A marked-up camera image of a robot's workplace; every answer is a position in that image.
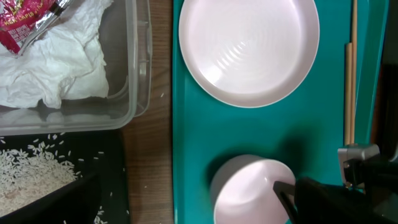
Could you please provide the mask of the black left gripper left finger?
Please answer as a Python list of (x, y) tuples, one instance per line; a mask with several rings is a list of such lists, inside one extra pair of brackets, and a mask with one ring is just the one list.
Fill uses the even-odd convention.
[(91, 173), (1, 217), (1, 223), (93, 223), (101, 203), (101, 182)]

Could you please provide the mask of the white napkin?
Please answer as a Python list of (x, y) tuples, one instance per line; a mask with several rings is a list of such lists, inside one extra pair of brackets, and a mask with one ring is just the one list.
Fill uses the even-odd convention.
[(75, 1), (21, 57), (1, 47), (1, 105), (33, 108), (42, 101), (59, 109), (62, 100), (107, 97), (99, 27), (112, 3)]

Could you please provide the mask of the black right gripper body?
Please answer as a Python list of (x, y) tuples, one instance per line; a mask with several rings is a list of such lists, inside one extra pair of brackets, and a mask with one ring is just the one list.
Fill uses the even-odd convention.
[(364, 194), (370, 214), (397, 223), (397, 163), (379, 149), (343, 149), (343, 184)]

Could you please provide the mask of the black plastic tray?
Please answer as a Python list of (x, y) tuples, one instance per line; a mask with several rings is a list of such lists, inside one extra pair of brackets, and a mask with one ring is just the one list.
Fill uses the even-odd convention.
[(44, 146), (60, 162), (74, 164), (79, 177), (95, 172), (100, 177), (103, 223), (130, 223), (124, 143), (121, 132), (90, 131), (21, 136), (2, 136), (1, 149), (22, 149), (33, 155), (34, 148)]

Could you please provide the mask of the grey dishwasher rack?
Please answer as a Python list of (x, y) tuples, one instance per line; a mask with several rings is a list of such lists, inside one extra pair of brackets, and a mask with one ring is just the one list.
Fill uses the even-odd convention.
[(371, 142), (397, 160), (397, 0), (389, 1)]

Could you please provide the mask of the teal serving tray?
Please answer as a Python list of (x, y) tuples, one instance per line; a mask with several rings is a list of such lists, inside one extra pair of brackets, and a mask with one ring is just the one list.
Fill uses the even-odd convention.
[(212, 223), (210, 183), (232, 157), (255, 154), (287, 164), (295, 176), (341, 184), (345, 45), (351, 2), (317, 1), (320, 45), (311, 72), (288, 97), (245, 109), (206, 93), (187, 70), (173, 37), (173, 188), (175, 223)]

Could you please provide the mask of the wooden chopstick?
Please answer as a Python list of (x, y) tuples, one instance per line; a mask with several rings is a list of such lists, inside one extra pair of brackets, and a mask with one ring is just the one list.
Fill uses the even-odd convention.
[(357, 75), (357, 54), (358, 54), (358, 0), (352, 0), (351, 18), (351, 144), (355, 143), (355, 118), (356, 118), (356, 75)]
[(351, 95), (352, 95), (352, 43), (345, 46), (345, 123), (344, 145), (351, 144)]

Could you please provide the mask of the pile of rice grains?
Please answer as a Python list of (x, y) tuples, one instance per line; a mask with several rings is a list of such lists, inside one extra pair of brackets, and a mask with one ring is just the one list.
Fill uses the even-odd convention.
[[(78, 176), (72, 162), (58, 161), (44, 146), (35, 147), (33, 155), (22, 149), (1, 149), (1, 214), (21, 208), (84, 176)], [(102, 213), (99, 208), (95, 223), (103, 223)]]

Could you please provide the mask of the clear plastic waste bin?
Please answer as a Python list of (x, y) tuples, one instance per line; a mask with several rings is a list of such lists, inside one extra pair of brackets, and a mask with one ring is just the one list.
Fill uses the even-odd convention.
[(99, 42), (109, 85), (105, 98), (62, 100), (59, 109), (42, 101), (33, 108), (1, 105), (1, 135), (118, 129), (142, 114), (150, 95), (152, 27), (148, 0), (112, 0), (101, 18)]

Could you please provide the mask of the large pink plate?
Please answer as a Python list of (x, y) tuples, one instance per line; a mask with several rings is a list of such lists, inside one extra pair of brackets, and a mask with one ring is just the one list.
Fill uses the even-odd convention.
[(317, 56), (314, 0), (188, 0), (178, 39), (193, 79), (240, 108), (276, 103), (305, 80)]

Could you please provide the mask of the red foil wrapper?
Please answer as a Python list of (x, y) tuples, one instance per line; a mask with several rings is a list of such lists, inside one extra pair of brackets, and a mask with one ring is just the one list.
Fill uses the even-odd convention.
[(21, 56), (73, 0), (1, 0), (1, 44)]

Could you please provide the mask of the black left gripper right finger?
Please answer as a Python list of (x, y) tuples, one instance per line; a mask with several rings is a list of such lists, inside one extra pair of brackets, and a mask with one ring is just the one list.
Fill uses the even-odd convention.
[(311, 178), (302, 178), (294, 185), (276, 181), (273, 191), (293, 224), (395, 223), (373, 212), (371, 201), (365, 194), (346, 187), (326, 185)]

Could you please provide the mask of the small pink bowl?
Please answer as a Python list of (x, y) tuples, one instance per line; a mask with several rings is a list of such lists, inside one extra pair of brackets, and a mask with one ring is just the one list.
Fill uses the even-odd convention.
[(286, 223), (288, 214), (273, 191), (276, 181), (295, 183), (294, 173), (282, 162), (247, 154), (230, 159), (211, 181), (214, 222)]

